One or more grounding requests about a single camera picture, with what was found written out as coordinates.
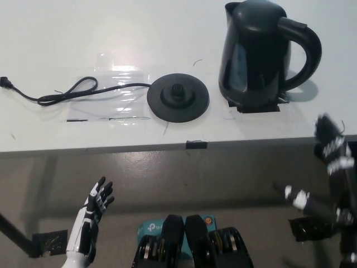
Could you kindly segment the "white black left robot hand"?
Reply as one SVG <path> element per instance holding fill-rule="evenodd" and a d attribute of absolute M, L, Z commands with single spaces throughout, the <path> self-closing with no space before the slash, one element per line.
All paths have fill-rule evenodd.
<path fill-rule="evenodd" d="M 105 182 L 101 177 L 88 194 L 84 205 L 79 209 L 67 244 L 67 252 L 77 252 L 90 261 L 94 260 L 97 252 L 99 222 L 103 214 L 113 203 L 113 183 Z"/>

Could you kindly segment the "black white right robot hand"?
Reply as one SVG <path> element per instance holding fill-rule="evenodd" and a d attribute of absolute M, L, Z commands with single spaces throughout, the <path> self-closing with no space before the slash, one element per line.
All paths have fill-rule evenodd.
<path fill-rule="evenodd" d="M 348 142 L 327 114 L 315 124 L 315 155 L 325 164 L 331 205 L 313 198 L 306 190 L 288 184 L 274 183 L 284 200 L 301 211 L 302 218 L 290 221 L 298 242 L 316 241 L 341 234 L 343 255 L 356 258 L 356 159 Z"/>

